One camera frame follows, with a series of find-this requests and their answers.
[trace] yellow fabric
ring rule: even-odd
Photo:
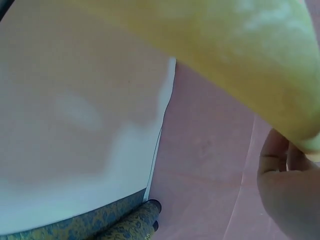
[[[319,49],[299,0],[72,1],[189,65],[304,152],[320,151]]]

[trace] hand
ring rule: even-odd
[[[320,169],[274,129],[260,154],[257,185],[266,212],[288,237],[320,239]]]

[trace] pink surface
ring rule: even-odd
[[[316,2],[308,5],[319,28]],[[288,240],[267,216],[256,186],[269,130],[245,106],[178,64],[150,191],[163,206],[153,239]]]

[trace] dark patterned cloth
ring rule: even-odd
[[[0,240],[84,240],[105,231],[143,202],[145,189],[88,213],[29,231],[0,236]]]
[[[98,235],[96,240],[149,240],[155,232],[153,227],[159,216],[159,208],[151,201]]]

